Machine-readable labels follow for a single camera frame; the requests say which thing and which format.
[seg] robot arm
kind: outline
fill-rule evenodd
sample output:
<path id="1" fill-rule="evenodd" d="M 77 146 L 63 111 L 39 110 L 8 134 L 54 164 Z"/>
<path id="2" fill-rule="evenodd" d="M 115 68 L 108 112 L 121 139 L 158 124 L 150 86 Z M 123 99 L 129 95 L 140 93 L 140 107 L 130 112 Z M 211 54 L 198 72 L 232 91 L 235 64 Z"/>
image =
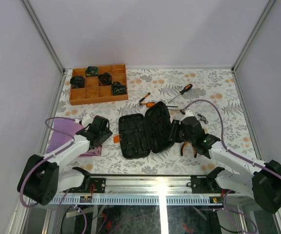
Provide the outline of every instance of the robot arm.
<path id="1" fill-rule="evenodd" d="M 92 119 L 86 115 L 81 121 L 77 119 L 75 122 L 82 124 L 84 128 L 76 133 L 74 140 L 48 154 L 32 155 L 28 159 L 17 187 L 18 192 L 27 174 L 46 158 L 48 160 L 38 166 L 29 177 L 23 190 L 24 195 L 41 205 L 47 205 L 56 192 L 70 188 L 71 191 L 75 188 L 77 191 L 89 190 L 90 173 L 79 167 L 73 167 L 67 172 L 61 170 L 82 153 L 102 145 L 112 132 L 109 130 L 109 121 L 100 116 Z"/>
<path id="2" fill-rule="evenodd" d="M 239 174 L 222 167 L 215 168 L 207 175 L 207 183 L 212 190 L 218 185 L 222 189 L 230 189 L 255 199 L 265 211 L 275 213 L 281 207 L 281 180 L 264 169 L 254 166 L 254 163 L 281 175 L 281 165 L 272 160 L 266 163 L 262 160 L 249 158 L 248 163 L 228 152 L 221 140 L 211 134 L 206 134 L 193 113 L 186 111 L 181 121 L 173 120 L 170 140 L 173 142 L 188 142 L 194 150 L 210 159 L 219 161 Z"/>

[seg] wire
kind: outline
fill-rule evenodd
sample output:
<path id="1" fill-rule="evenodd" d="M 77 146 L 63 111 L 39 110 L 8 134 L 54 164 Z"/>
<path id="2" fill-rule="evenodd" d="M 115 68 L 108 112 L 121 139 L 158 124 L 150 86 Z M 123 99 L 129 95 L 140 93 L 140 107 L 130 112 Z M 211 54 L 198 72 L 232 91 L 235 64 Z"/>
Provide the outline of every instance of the wire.
<path id="1" fill-rule="evenodd" d="M 81 208 L 79 208 L 78 206 L 77 206 L 77 208 L 78 208 L 79 211 L 81 211 L 81 213 L 82 213 L 83 216 L 84 216 L 84 222 L 85 222 L 85 224 L 84 224 L 84 229 L 83 229 L 83 231 L 82 231 L 82 234 L 85 234 L 86 228 L 87 228 L 87 218 L 86 218 L 86 215 L 85 215 L 84 211 L 83 211 Z"/>
<path id="2" fill-rule="evenodd" d="M 250 159 L 248 159 L 248 158 L 246 158 L 246 157 L 243 157 L 242 155 L 239 155 L 239 154 L 237 154 L 236 152 L 233 152 L 232 150 L 228 149 L 228 147 L 227 147 L 227 145 L 226 145 L 226 143 L 225 143 L 225 140 L 224 140 L 224 123 L 223 123 L 222 115 L 220 114 L 218 108 L 217 108 L 212 102 L 210 102 L 210 101 L 208 101 L 208 100 L 205 100 L 205 99 L 198 99 L 198 100 L 195 100 L 195 101 L 190 102 L 187 106 L 185 106 L 185 107 L 183 108 L 183 110 L 186 110 L 186 109 L 187 109 L 189 106 L 191 106 L 192 104 L 194 104 L 194 103 L 196 103 L 196 102 L 200 102 L 200 101 L 207 102 L 207 103 L 211 104 L 211 105 L 215 108 L 215 110 L 216 110 L 216 112 L 217 112 L 217 114 L 218 114 L 218 117 L 219 117 L 219 119 L 220 119 L 221 126 L 222 126 L 222 132 L 221 132 L 221 141 L 222 141 L 222 145 L 223 145 L 223 147 L 226 149 L 227 152 L 229 152 L 229 153 L 231 153 L 232 155 L 234 155 L 234 156 L 236 156 L 236 157 L 238 157 L 238 158 L 244 160 L 245 162 L 248 162 L 248 163 L 250 163 L 250 164 L 252 164 L 252 165 L 254 165 L 254 166 L 257 166 L 258 168 L 261 168 L 262 170 L 265 170 L 265 171 L 269 172 L 270 174 L 274 175 L 275 177 L 277 177 L 278 179 L 281 180 L 281 175 L 279 175 L 279 174 L 273 172 L 272 170 L 270 170 L 270 169 L 268 169 L 268 168 L 266 168 L 266 167 L 264 167 L 264 166 L 262 166 L 262 165 L 260 165 L 260 164 L 258 164 L 258 163 L 254 163 L 252 160 L 250 160 Z"/>
<path id="3" fill-rule="evenodd" d="M 238 231 L 231 231 L 228 230 L 227 228 L 224 228 L 222 225 L 219 225 L 222 229 L 224 229 L 225 231 L 229 232 L 229 233 L 239 233 Z"/>
<path id="4" fill-rule="evenodd" d="M 67 216 L 67 213 L 69 212 L 69 210 L 71 209 L 71 208 L 77 208 L 77 207 L 79 207 L 79 208 L 81 208 L 83 211 L 84 211 L 84 209 L 86 209 L 86 208 L 84 208 L 84 207 L 87 207 L 87 208 L 90 208 L 92 205 L 81 205 L 81 207 L 80 206 L 75 206 L 74 207 L 74 205 L 73 206 L 69 206 L 69 208 L 67 209 L 67 211 L 64 213 L 64 215 L 63 215 L 63 217 L 62 217 L 62 221 L 61 221 L 61 225 L 60 225 L 60 234 L 63 234 L 63 232 L 62 232 L 62 225 L 63 225 L 63 222 L 64 222 L 64 219 L 66 218 L 66 216 Z"/>
<path id="5" fill-rule="evenodd" d="M 224 189 L 222 189 L 222 194 L 220 194 L 220 198 L 223 198 L 223 197 L 224 197 L 224 195 L 225 195 L 225 190 L 224 190 Z"/>
<path id="6" fill-rule="evenodd" d="M 90 190 L 91 190 L 91 197 L 92 197 L 92 201 L 93 201 L 93 194 L 94 194 L 94 192 L 95 192 L 95 185 L 94 185 L 94 184 L 91 185 Z"/>
<path id="7" fill-rule="evenodd" d="M 229 219 L 229 221 L 230 221 L 239 231 L 242 231 L 243 233 L 246 233 L 246 234 L 255 234 L 255 233 L 257 233 L 257 231 L 258 231 L 257 225 L 254 223 L 254 221 L 253 221 L 249 216 L 247 216 L 246 214 L 244 214 L 244 213 L 242 213 L 242 212 L 239 212 L 239 211 L 236 211 L 236 210 L 233 210 L 233 209 L 226 208 L 226 199 L 227 199 L 227 195 L 228 195 L 230 192 L 231 192 L 231 190 L 229 190 L 229 191 L 225 194 L 225 196 L 224 196 L 223 207 L 224 207 L 225 215 L 227 216 L 227 218 Z M 248 221 L 250 221 L 250 222 L 253 224 L 255 231 L 253 231 L 253 232 L 248 232 L 248 231 L 242 229 L 241 227 L 239 227 L 239 226 L 232 220 L 232 218 L 229 216 L 228 211 L 231 211 L 231 212 L 233 212 L 233 213 L 237 213 L 237 214 L 240 214 L 240 215 L 244 216 Z"/>

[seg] floral tablecloth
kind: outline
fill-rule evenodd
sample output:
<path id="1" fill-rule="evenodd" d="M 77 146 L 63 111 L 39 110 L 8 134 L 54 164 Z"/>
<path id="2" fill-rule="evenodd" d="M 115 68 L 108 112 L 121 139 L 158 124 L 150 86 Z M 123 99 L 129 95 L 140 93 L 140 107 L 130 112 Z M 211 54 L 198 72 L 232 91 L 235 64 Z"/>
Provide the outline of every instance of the floral tablecloth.
<path id="1" fill-rule="evenodd" d="M 256 157 L 244 119 L 240 100 L 230 70 L 227 69 L 128 69 L 127 81 L 129 100 L 90 105 L 71 106 L 69 103 L 70 78 L 72 71 L 65 73 L 65 84 L 61 93 L 56 116 L 79 118 L 86 114 L 100 115 L 110 121 L 113 136 L 118 134 L 118 119 L 121 116 L 142 113 L 147 110 L 138 101 L 148 92 L 145 102 L 172 99 L 183 86 L 192 83 L 191 91 L 179 96 L 172 105 L 185 107 L 191 100 L 207 99 L 215 103 L 225 124 L 225 140 L 229 147 Z M 216 111 L 207 103 L 196 103 L 189 108 L 195 115 L 204 115 L 208 124 L 202 123 L 205 132 L 220 136 L 221 126 Z M 172 119 L 182 115 L 170 112 Z M 163 175 L 204 175 L 222 164 L 205 156 L 193 157 L 192 148 L 186 147 L 180 156 L 181 144 L 175 143 L 170 149 L 159 154 L 151 153 L 146 158 L 127 160 L 122 156 L 120 144 L 114 144 L 110 137 L 104 144 L 101 156 L 78 157 L 65 170 L 79 166 L 95 174 L 163 174 Z"/>

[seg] wooden tray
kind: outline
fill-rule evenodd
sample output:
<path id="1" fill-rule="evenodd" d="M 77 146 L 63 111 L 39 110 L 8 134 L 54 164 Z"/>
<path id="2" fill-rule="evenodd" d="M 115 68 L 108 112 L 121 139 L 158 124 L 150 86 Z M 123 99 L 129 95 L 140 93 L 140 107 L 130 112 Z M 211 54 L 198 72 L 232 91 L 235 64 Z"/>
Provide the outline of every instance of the wooden tray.
<path id="1" fill-rule="evenodd" d="M 126 85 L 126 67 L 125 64 L 116 64 L 109 66 L 99 66 L 98 74 L 105 72 L 112 76 L 112 82 L 119 81 Z M 92 103 L 101 103 L 108 101 L 123 101 L 128 100 L 128 90 L 125 95 L 113 95 L 111 92 L 111 85 L 99 86 L 98 77 L 86 77 L 85 70 L 87 68 L 73 69 L 72 77 L 83 76 L 85 78 L 85 87 L 81 89 L 70 90 L 70 104 L 84 105 Z"/>

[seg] open tool case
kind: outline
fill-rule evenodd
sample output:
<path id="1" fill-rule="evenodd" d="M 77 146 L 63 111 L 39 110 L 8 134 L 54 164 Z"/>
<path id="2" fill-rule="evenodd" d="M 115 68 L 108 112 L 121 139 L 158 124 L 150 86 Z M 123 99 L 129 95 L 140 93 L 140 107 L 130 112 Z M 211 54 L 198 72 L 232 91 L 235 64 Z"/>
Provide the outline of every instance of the open tool case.
<path id="1" fill-rule="evenodd" d="M 162 152 L 174 143 L 169 141 L 171 131 L 167 106 L 158 102 L 149 108 L 145 116 L 133 114 L 119 119 L 119 137 L 123 156 L 127 159 L 146 157 Z"/>

